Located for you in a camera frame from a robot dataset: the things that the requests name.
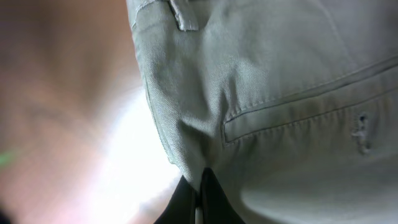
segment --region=blurred background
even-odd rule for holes
[[[153,223],[181,176],[124,0],[0,1],[0,207],[14,223]]]

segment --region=khaki pants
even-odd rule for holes
[[[398,2],[127,0],[170,162],[246,223],[398,221]]]

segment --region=bright light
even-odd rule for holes
[[[180,175],[160,143],[144,90],[118,121],[90,206],[92,223],[124,224]]]

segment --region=fabric seam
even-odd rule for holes
[[[136,21],[137,21],[137,16],[138,16],[138,12],[143,9],[144,7],[146,7],[147,5],[156,2],[156,1],[169,1],[169,0],[146,0],[143,3],[141,3],[137,8],[136,8],[136,14],[134,15],[134,22],[131,25],[131,29],[136,25]]]
[[[157,121],[156,121],[156,118],[155,118],[156,116],[155,116],[155,111],[153,110],[153,106],[152,106],[152,103],[151,103],[152,101],[150,100],[150,93],[149,93],[147,78],[146,77],[143,78],[143,81],[145,83],[145,90],[146,90],[147,99],[148,99],[147,100],[148,101],[147,104],[148,104],[148,107],[149,107],[150,112],[152,114],[152,119],[154,120],[154,124],[155,124],[155,127],[156,127],[157,134],[159,136],[159,139],[160,139],[163,147],[167,147],[167,152],[172,154],[171,155],[172,158],[170,158],[169,155],[167,155],[167,157],[168,157],[169,160],[171,159],[170,163],[174,164],[175,163],[175,161],[174,161],[175,160],[175,155],[174,155],[173,151],[170,148],[169,142],[167,142],[167,138],[163,138],[164,137],[163,131],[161,129],[159,129]]]
[[[317,114],[317,115],[311,116],[309,118],[299,119],[299,120],[296,120],[296,121],[293,121],[293,122],[289,122],[289,123],[285,123],[285,124],[281,124],[281,125],[278,125],[278,126],[274,126],[274,127],[270,127],[270,128],[265,128],[265,129],[260,129],[260,130],[257,130],[257,131],[253,131],[251,133],[244,134],[244,135],[242,135],[242,136],[240,136],[240,137],[238,137],[238,138],[236,138],[234,140],[231,140],[229,142],[224,142],[224,146],[225,147],[232,146],[232,145],[236,144],[237,142],[239,142],[240,140],[249,139],[249,138],[252,138],[254,136],[260,135],[262,133],[265,133],[265,132],[268,132],[268,131],[273,131],[275,129],[284,128],[286,126],[300,126],[301,123],[303,123],[303,122],[307,122],[307,121],[310,121],[310,120],[316,120],[316,119],[318,119],[320,117],[323,117],[323,116],[326,116],[328,114],[337,113],[337,112],[343,111],[343,110],[348,110],[348,109],[350,109],[352,107],[361,105],[363,103],[367,103],[367,102],[370,102],[370,101],[378,101],[383,96],[388,95],[388,94],[390,94],[390,93],[392,93],[393,91],[396,91],[396,90],[398,90],[398,86],[393,88],[393,89],[391,89],[391,90],[387,90],[387,91],[385,91],[383,93],[380,93],[378,95],[370,97],[370,98],[368,98],[366,100],[363,100],[363,101],[360,101],[360,102],[357,102],[357,103],[353,103],[352,105],[344,106],[342,108],[338,108],[338,109],[335,109],[335,110],[332,110],[332,111],[328,111],[328,112],[324,112],[324,113],[321,113],[321,114]]]
[[[368,65],[368,66],[361,67],[361,68],[359,68],[359,69],[357,69],[357,70],[355,70],[355,71],[353,71],[353,72],[350,72],[350,73],[347,73],[347,74],[345,74],[345,75],[336,77],[335,79],[328,80],[328,81],[325,81],[325,82],[321,82],[321,83],[318,83],[318,84],[313,85],[313,86],[309,86],[309,87],[306,88],[306,89],[299,90],[299,91],[294,91],[294,92],[292,92],[292,93],[287,93],[287,94],[282,95],[282,96],[279,96],[279,97],[277,97],[277,98],[269,98],[269,99],[257,101],[257,102],[248,104],[247,106],[238,107],[238,109],[237,109],[236,111],[233,111],[232,113],[230,113],[230,114],[227,116],[227,118],[225,119],[224,124],[227,123],[228,121],[231,121],[232,119],[234,119],[235,117],[237,117],[238,115],[240,115],[242,112],[244,112],[244,111],[246,111],[246,110],[248,110],[248,109],[250,109],[250,108],[253,108],[253,107],[255,107],[255,106],[259,106],[259,105],[262,105],[262,104],[264,104],[264,103],[268,103],[268,102],[272,102],[272,101],[275,101],[275,100],[279,100],[279,99],[282,99],[282,98],[284,98],[284,97],[288,97],[288,96],[292,96],[292,95],[295,95],[295,94],[299,94],[299,93],[302,93],[302,92],[304,92],[304,91],[308,91],[308,90],[311,90],[311,89],[314,89],[314,88],[318,88],[318,87],[323,86],[323,85],[326,85],[326,84],[330,84],[330,83],[336,82],[336,81],[338,81],[338,80],[341,80],[342,78],[350,77],[350,76],[352,76],[352,75],[354,75],[354,74],[356,74],[356,73],[362,72],[363,70],[370,69],[370,68],[372,68],[372,67],[375,67],[376,65],[379,65],[379,64],[381,64],[381,63],[384,63],[384,62],[386,62],[386,61],[388,61],[388,60],[395,59],[395,58],[397,58],[397,57],[398,57],[398,54],[395,54],[395,55],[390,56],[390,57],[388,57],[388,58],[385,58],[385,59],[379,60],[379,61],[377,61],[377,62],[375,62],[375,63],[372,63],[372,64],[370,64],[370,65]]]

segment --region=stitching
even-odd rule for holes
[[[290,123],[281,124],[281,125],[278,125],[278,126],[274,126],[274,127],[270,127],[270,128],[266,128],[266,129],[261,129],[261,130],[258,130],[258,131],[254,131],[254,132],[252,132],[252,133],[242,135],[242,136],[240,136],[240,137],[238,137],[238,138],[236,138],[236,139],[234,139],[234,140],[231,140],[231,141],[229,141],[229,142],[224,142],[224,146],[225,146],[225,147],[232,146],[232,145],[234,145],[234,144],[240,142],[240,140],[249,139],[249,138],[252,138],[252,137],[254,137],[254,136],[260,135],[260,134],[262,134],[262,133],[269,132],[269,131],[282,129],[282,128],[286,127],[286,126],[288,126],[288,127],[300,126],[300,125],[301,125],[302,123],[304,123],[304,122],[308,122],[308,121],[310,121],[310,120],[318,120],[318,119],[320,119],[322,116],[329,116],[329,115],[331,115],[331,114],[333,114],[333,113],[339,113],[339,112],[342,112],[342,111],[351,109],[351,108],[354,107],[354,106],[358,106],[358,105],[360,105],[360,104],[363,104],[363,103],[367,103],[367,102],[370,102],[370,101],[378,101],[378,100],[380,100],[384,95],[390,94],[390,93],[392,93],[393,91],[396,91],[396,90],[398,90],[398,86],[395,87],[395,88],[393,88],[393,89],[391,89],[391,90],[387,90],[387,91],[385,91],[385,92],[383,92],[383,93],[380,93],[380,94],[378,94],[378,95],[376,95],[376,96],[373,96],[373,97],[371,97],[371,98],[369,98],[369,99],[367,99],[367,100],[363,100],[363,101],[360,101],[360,102],[358,102],[358,103],[354,103],[354,104],[352,104],[352,105],[344,106],[344,107],[342,107],[342,108],[335,109],[335,110],[332,110],[332,111],[329,111],[329,112],[325,112],[325,113],[322,113],[322,114],[318,114],[318,115],[315,115],[315,116],[311,116],[311,117],[309,117],[309,118],[304,118],[304,119],[300,119],[300,120],[293,121],[293,122],[290,122]]]
[[[241,112],[246,111],[246,110],[248,110],[248,109],[250,109],[250,108],[253,108],[253,107],[255,107],[255,106],[258,106],[258,105],[261,105],[261,104],[264,104],[264,103],[268,103],[268,102],[271,102],[271,101],[274,101],[274,100],[279,100],[279,99],[281,99],[281,98],[284,98],[284,97],[287,97],[287,96],[292,96],[292,95],[294,95],[294,94],[302,93],[302,92],[304,92],[304,91],[311,90],[311,89],[320,87],[320,86],[322,86],[322,85],[326,85],[326,84],[329,84],[329,83],[333,83],[333,82],[338,81],[338,80],[340,80],[340,79],[342,79],[342,78],[345,78],[345,77],[354,75],[355,73],[359,73],[359,72],[361,72],[361,71],[363,71],[363,70],[369,69],[369,68],[371,68],[371,67],[373,67],[373,66],[376,66],[376,65],[378,65],[378,64],[380,64],[380,63],[383,63],[383,62],[385,62],[385,61],[391,60],[391,59],[396,58],[396,57],[398,57],[398,54],[395,54],[395,55],[390,56],[390,57],[388,57],[388,58],[379,60],[379,61],[377,61],[377,62],[375,62],[375,63],[372,63],[372,64],[370,64],[370,65],[368,65],[368,66],[361,67],[361,68],[359,68],[359,69],[357,69],[357,70],[355,70],[355,71],[353,71],[353,72],[350,72],[350,73],[347,73],[347,74],[345,74],[345,75],[339,76],[339,77],[337,77],[337,78],[335,78],[335,79],[328,80],[328,81],[325,81],[325,82],[317,83],[316,85],[309,86],[308,88],[303,89],[303,90],[293,91],[293,92],[291,92],[291,93],[287,93],[287,94],[284,94],[284,95],[279,96],[279,97],[269,98],[269,99],[257,101],[257,102],[254,102],[254,103],[250,103],[250,104],[248,104],[247,106],[238,107],[238,109],[237,109],[236,111],[231,112],[231,113],[227,116],[225,123],[228,122],[228,121],[231,121],[233,118],[235,118],[235,117],[236,117],[237,115],[239,115]]]

